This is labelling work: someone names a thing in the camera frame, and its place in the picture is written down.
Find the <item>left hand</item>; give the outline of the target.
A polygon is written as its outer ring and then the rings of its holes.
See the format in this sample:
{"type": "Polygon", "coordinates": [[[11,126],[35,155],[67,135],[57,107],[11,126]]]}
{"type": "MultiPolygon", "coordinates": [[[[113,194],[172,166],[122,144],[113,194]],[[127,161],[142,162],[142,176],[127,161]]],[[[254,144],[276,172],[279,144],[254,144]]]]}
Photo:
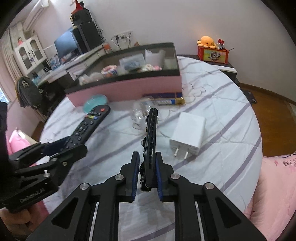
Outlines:
{"type": "Polygon", "coordinates": [[[1,219],[15,238],[27,238],[42,222],[42,209],[34,204],[18,213],[11,213],[7,208],[1,209],[1,219]]]}

